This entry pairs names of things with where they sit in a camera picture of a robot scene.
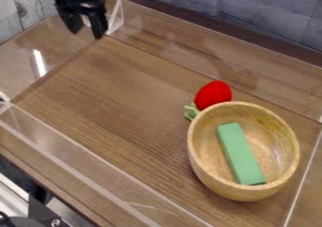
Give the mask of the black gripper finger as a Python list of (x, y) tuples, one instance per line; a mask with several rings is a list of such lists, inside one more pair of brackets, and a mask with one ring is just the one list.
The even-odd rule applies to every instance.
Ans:
[(91, 13), (88, 16), (95, 39), (99, 40), (108, 30), (108, 21), (103, 13)]
[(80, 16), (68, 8), (58, 7), (56, 9), (68, 30), (76, 34), (83, 27)]

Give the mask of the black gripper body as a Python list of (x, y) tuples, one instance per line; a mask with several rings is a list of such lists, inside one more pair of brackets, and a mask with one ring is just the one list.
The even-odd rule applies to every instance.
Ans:
[(60, 16), (104, 15), (104, 0), (54, 0), (54, 5)]

